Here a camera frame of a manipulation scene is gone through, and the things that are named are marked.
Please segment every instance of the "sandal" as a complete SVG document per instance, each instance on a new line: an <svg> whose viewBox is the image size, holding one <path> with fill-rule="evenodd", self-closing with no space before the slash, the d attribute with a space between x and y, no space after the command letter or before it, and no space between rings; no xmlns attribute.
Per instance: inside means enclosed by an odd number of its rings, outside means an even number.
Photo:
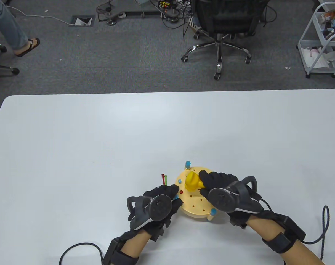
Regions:
<svg viewBox="0 0 335 265"><path fill-rule="evenodd" d="M28 52L30 52L31 50L35 49L36 47L38 47L40 45L40 40L38 38L35 38L37 43L35 46L33 46L34 41L32 39L28 39L30 41L30 46L29 49L27 49L26 51L22 52L21 54L18 54L16 56L18 57L23 57L24 55L26 55Z"/></svg>

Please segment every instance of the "yellow toy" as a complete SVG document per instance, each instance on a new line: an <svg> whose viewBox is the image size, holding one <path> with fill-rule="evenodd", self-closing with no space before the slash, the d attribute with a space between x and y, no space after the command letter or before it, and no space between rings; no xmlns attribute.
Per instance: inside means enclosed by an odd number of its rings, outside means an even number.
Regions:
<svg viewBox="0 0 335 265"><path fill-rule="evenodd" d="M203 183L199 179L199 172L205 170L210 173L211 170L202 168L200 166L191 167L191 162L187 161L185 170L179 175L175 184L180 187L180 191L176 198L182 200L182 211L188 216L194 218L206 217L211 221L215 214L216 209L204 198L199 190L204 188Z"/></svg>

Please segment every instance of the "chair base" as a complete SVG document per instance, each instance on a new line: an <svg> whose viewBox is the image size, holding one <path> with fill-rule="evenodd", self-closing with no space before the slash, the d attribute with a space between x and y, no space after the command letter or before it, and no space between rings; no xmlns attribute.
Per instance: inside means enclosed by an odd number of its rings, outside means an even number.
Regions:
<svg viewBox="0 0 335 265"><path fill-rule="evenodd" d="M246 64L250 64L251 63L252 55L248 51L248 49L243 48L243 47L238 46L238 45L233 44L233 43L229 43L229 42L227 42L227 41L224 40L228 36L231 39L233 39L234 38L233 34L226 34L224 36L222 34L217 34L216 39L213 39L212 37L209 36L209 34L206 31L204 31L202 29L199 29L195 33L195 35L193 36L194 39L198 39L199 38L199 34L203 34L203 35L207 36L208 38L211 39L211 41L207 42L207 43L202 43L202 44L198 44L198 45L194 45L194 46L190 47L187 50L187 52L181 58L181 60L184 63L188 61L188 56L189 56L189 54L191 52L196 51L198 49L205 48L205 47L209 47L209 46L216 46L216 48L217 48L217 71L216 71L216 73L214 75L214 79L215 80L219 80L220 79L220 75L221 75L221 72L222 72L222 67L223 67L222 46L228 46L228 47L232 47L232 48L238 49L240 51L243 51L247 55L245 63Z"/></svg>
<svg viewBox="0 0 335 265"><path fill-rule="evenodd" d="M2 45L0 44L0 51L1 51L1 53L5 53L5 52L7 52L7 48L6 48L5 46L2 46ZM12 74L14 74L14 75L17 75L17 74L20 73L20 71L19 71L18 68L14 68L14 67L6 67L6 66L3 66L3 65L0 65L0 68L2 68L2 69L8 69L8 70L10 70L10 71L12 72Z"/></svg>

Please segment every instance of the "chair wheel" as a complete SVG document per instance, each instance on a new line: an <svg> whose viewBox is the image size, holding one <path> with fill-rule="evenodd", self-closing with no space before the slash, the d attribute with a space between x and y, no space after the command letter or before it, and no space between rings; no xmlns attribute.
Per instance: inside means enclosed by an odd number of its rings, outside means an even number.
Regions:
<svg viewBox="0 0 335 265"><path fill-rule="evenodd" d="M245 63L246 64L250 64L251 63L251 61L252 61L252 57L246 57L246 60L245 60Z"/></svg>
<svg viewBox="0 0 335 265"><path fill-rule="evenodd" d="M215 80L219 80L220 79L220 73L215 73L215 75L214 75L214 79Z"/></svg>
<svg viewBox="0 0 335 265"><path fill-rule="evenodd" d="M17 74L20 73L18 68L12 68L11 71L12 71L12 74L14 74L14 75L17 75Z"/></svg>
<svg viewBox="0 0 335 265"><path fill-rule="evenodd" d="M183 61L184 63L188 61L188 56L184 55L181 57L181 61Z"/></svg>
<svg viewBox="0 0 335 265"><path fill-rule="evenodd" d="M116 25L116 23L117 23L116 20L109 20L108 22L106 22L106 24L107 24L108 26L114 26L114 25Z"/></svg>
<svg viewBox="0 0 335 265"><path fill-rule="evenodd" d="M7 47L6 46L1 46L0 51L1 52L7 52Z"/></svg>

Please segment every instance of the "white cart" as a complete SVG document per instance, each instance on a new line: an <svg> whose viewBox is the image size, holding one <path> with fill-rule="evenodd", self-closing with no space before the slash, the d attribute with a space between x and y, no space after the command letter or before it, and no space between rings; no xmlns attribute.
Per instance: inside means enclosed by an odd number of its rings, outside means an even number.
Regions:
<svg viewBox="0 0 335 265"><path fill-rule="evenodd" d="M332 77L335 78L335 60L329 63L329 68L326 67L322 67L322 68L314 68L315 64L317 63L317 61L319 60L319 58L322 56L322 54L324 52L329 53L329 52L333 52L332 47L335 47L335 34L333 36L331 36L328 40L326 40L322 34L322 31L324 29L324 27L322 25L319 24L318 22L318 18L321 17L322 14L324 14L323 12L318 12L318 10L321 7L325 7L325 10L332 10L335 8L335 2L325 2L321 5L319 5L315 12L313 13L309 24L307 24L307 27L303 33L303 35L301 36L300 41L298 42L296 48L299 50L300 52L300 56L301 56L301 60L302 63L304 65L305 71L306 71L306 78L310 78L311 73L331 73ZM309 30L309 27L311 25L311 23L313 23L313 25L315 26L317 35L319 40L307 40L304 39L306 32ZM304 55L302 54L301 48L311 48L311 47L323 47L321 52L319 53L319 55L317 56L317 58L315 59L314 63L312 64L311 67L308 67L306 65L305 59L304 59Z"/></svg>

